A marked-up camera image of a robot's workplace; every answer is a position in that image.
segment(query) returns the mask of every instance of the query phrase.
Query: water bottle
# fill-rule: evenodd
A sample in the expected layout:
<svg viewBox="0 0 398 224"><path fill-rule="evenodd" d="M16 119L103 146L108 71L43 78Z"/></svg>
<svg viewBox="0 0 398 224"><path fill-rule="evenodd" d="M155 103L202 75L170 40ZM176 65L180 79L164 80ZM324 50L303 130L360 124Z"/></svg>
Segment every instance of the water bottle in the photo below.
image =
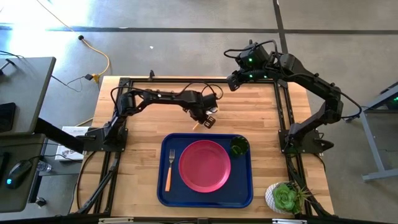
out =
<svg viewBox="0 0 398 224"><path fill-rule="evenodd" d="M44 171L44 172L50 172L51 171L51 165L43 162L43 161L39 161L39 163L37 164L37 171Z"/></svg>

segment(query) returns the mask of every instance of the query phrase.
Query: white pot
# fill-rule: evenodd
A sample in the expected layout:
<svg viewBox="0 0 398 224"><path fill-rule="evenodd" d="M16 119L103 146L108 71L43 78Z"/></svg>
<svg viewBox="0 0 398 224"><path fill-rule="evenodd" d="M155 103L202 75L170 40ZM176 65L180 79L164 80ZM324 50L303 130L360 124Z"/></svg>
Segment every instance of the white pot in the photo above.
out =
<svg viewBox="0 0 398 224"><path fill-rule="evenodd" d="M268 187L268 189L266 190L266 202L268 207L270 207L272 209L272 211L277 212L277 213L281 213L281 214L290 214L289 212L285 212L281 209L278 209L275 206L275 200L274 200L274 196L272 195L272 192L274 191L275 188L277 188L279 186L279 184L286 184L287 182L279 182L276 184L272 184L271 186Z"/></svg>

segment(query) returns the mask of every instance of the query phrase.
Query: small green plant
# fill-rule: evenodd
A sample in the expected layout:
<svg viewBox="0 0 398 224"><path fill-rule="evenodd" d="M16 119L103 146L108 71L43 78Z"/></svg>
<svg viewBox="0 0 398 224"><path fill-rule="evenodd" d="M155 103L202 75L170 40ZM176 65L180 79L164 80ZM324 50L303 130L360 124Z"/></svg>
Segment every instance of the small green plant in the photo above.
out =
<svg viewBox="0 0 398 224"><path fill-rule="evenodd" d="M234 157L245 154L249 150L249 142L245 137L236 136L232 138L231 143L231 153Z"/></svg>
<svg viewBox="0 0 398 224"><path fill-rule="evenodd" d="M272 191L276 208L293 214L302 211L304 201L310 196L307 193L307 190L300 189L292 183L279 184Z"/></svg>

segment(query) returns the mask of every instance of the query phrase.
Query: fork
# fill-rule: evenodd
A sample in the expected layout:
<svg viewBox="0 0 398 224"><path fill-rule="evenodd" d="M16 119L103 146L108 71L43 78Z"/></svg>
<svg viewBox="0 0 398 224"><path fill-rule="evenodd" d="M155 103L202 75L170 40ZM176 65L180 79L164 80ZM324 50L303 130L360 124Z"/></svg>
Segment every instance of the fork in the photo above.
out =
<svg viewBox="0 0 398 224"><path fill-rule="evenodd" d="M169 172L167 173L167 180L166 180L166 192L170 191L170 185L171 185L171 179L172 179L172 164L175 158L175 150L174 149L170 149L170 154L169 154L169 162L170 162L170 166L169 166Z"/></svg>

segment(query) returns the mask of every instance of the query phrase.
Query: yellow cable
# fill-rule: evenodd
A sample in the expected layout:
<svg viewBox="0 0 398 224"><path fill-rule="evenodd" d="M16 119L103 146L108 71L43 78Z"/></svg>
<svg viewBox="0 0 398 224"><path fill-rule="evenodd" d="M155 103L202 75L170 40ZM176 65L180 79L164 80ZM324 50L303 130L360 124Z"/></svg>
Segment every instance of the yellow cable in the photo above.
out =
<svg viewBox="0 0 398 224"><path fill-rule="evenodd" d="M51 15L53 15L53 17L55 17L56 19L58 19L58 21L60 21L65 27L67 27L68 29L70 29L72 32L74 32L76 35L79 35L76 31L74 31L70 26L66 25L64 22L62 22L54 13L52 13L49 9L47 9L39 0L36 0L45 10L47 10L47 12L49 12ZM88 44L88 42L85 39L81 39L83 41L83 43L85 43L87 45L87 47L91 48L92 50L94 50L95 52L104 55L104 57L107 60L107 66L105 68L105 70L103 70L101 73L99 74L92 74L92 76L94 77L94 81L96 83L99 82L100 76L102 76L102 74L104 74L108 68L109 65L111 64L111 61L109 60L109 57L102 51L95 49L94 47L92 47L90 44Z"/></svg>

